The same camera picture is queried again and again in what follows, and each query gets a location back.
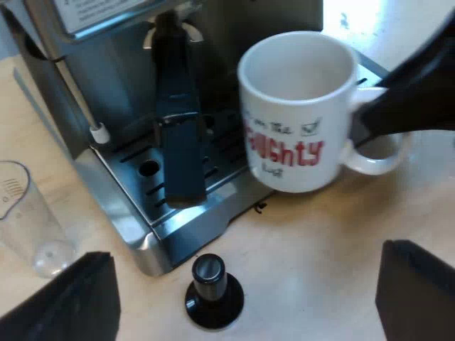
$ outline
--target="black object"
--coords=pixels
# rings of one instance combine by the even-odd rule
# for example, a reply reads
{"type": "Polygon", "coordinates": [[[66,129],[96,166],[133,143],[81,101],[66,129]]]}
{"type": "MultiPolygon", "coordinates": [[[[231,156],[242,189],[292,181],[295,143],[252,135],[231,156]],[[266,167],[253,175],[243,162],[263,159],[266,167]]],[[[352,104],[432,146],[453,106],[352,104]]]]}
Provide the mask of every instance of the black object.
{"type": "Polygon", "coordinates": [[[171,207],[205,201],[201,139],[205,129],[191,69],[188,34],[175,12],[156,17],[152,57],[156,65],[156,124],[164,159],[164,197],[171,207]]]}
{"type": "Polygon", "coordinates": [[[91,252],[0,319],[0,340],[114,341],[119,319],[114,259],[91,252]]]}
{"type": "Polygon", "coordinates": [[[422,48],[378,86],[389,90],[354,112],[353,129],[356,134],[362,131],[356,146],[386,134],[455,130],[455,10],[422,48]]]}
{"type": "Polygon", "coordinates": [[[455,340],[455,269],[410,241],[386,241],[376,306],[388,341],[455,340]]]}
{"type": "Polygon", "coordinates": [[[193,264],[194,281],[185,296],[191,320],[207,329],[220,329],[234,321],[243,309],[243,290],[238,280],[225,271],[223,260],[204,254],[193,264]]]}

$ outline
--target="espresso machine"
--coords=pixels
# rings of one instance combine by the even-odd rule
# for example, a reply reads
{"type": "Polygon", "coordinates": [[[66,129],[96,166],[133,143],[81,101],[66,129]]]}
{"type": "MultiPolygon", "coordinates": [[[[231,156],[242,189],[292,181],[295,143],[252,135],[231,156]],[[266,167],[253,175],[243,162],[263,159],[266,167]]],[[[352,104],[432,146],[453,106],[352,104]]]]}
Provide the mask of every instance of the espresso machine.
{"type": "MultiPolygon", "coordinates": [[[[157,276],[272,193],[248,171],[236,66],[267,36],[320,31],[322,6],[9,0],[1,10],[63,148],[139,268],[157,276]]],[[[359,78],[375,84],[378,70],[359,78]]]]}

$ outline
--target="countertop surface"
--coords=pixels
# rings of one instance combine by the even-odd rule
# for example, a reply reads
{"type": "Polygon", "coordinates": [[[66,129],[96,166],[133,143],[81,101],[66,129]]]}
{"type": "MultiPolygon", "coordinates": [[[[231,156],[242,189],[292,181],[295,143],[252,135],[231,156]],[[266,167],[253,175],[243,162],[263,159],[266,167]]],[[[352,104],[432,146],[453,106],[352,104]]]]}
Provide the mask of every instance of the countertop surface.
{"type": "MultiPolygon", "coordinates": [[[[354,29],[361,13],[344,11],[335,1],[326,1],[326,7],[332,2],[338,15],[326,16],[337,17],[339,27],[336,31],[336,23],[326,21],[326,33],[351,39],[385,67],[407,57],[453,6],[440,1],[437,12],[431,4],[403,1],[412,10],[417,2],[427,6],[432,22],[425,24],[428,29],[421,39],[397,43],[395,51],[391,46],[392,52],[381,53],[387,38],[381,27],[403,37],[405,27],[420,27],[418,15],[404,15],[408,12],[401,5],[395,12],[380,7],[385,13],[383,21],[375,23],[379,31],[365,33],[370,48],[359,48],[357,33],[343,36],[343,30],[354,29]]],[[[354,9],[356,2],[347,1],[346,6],[354,9]]],[[[198,254],[219,254],[245,292],[244,310],[232,326],[221,332],[203,331],[187,318],[183,306],[195,257],[158,278],[138,270],[16,84],[12,70],[17,62],[18,58],[0,62],[0,159],[21,161],[31,169],[51,210],[76,243],[78,256],[95,250],[114,256],[122,303],[118,340],[384,340],[374,303],[382,243],[411,239],[455,265],[455,133],[416,133],[411,153],[396,171],[370,177],[344,169],[323,190],[275,194],[261,215],[247,211],[200,250],[198,254]]],[[[6,247],[0,247],[0,277],[0,315],[47,283],[6,247]]]]}

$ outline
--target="clear plastic cup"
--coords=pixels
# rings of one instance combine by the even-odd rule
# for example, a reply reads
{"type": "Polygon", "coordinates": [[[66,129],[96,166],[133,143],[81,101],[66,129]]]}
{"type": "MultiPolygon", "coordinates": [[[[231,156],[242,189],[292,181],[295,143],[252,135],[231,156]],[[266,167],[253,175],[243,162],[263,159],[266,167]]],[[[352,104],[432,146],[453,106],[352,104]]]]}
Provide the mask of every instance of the clear plastic cup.
{"type": "Polygon", "coordinates": [[[0,238],[41,277],[54,277],[75,259],[28,169],[14,161],[0,161],[0,238]]]}

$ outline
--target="drip tray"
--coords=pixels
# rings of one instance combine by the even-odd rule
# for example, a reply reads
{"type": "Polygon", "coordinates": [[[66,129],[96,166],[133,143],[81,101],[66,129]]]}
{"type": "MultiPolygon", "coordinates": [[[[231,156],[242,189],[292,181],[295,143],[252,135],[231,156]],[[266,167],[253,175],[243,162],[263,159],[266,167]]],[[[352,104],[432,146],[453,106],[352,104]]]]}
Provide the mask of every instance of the drip tray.
{"type": "MultiPolygon", "coordinates": [[[[200,159],[209,194],[246,171],[247,159],[238,111],[224,109],[204,115],[204,119],[208,141],[203,144],[200,159]]],[[[150,227],[179,211],[166,204],[163,157],[152,131],[111,150],[94,150],[150,227]]]]}

